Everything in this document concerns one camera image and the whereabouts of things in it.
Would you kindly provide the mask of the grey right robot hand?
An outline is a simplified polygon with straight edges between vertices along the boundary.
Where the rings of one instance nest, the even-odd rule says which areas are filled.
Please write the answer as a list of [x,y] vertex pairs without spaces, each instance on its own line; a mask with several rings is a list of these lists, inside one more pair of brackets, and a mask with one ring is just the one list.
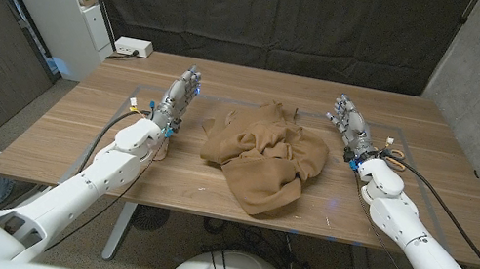
[[342,138],[343,159],[358,167],[363,162],[377,157],[370,126],[346,94],[336,98],[334,112],[326,114]]

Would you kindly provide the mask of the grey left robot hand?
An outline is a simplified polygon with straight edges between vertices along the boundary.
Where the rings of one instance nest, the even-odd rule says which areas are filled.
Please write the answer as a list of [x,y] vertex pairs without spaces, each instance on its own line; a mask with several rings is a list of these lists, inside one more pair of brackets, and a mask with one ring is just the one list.
[[151,120],[167,134],[179,130],[187,106],[200,93],[202,74],[196,64],[182,73],[162,96],[153,110]]

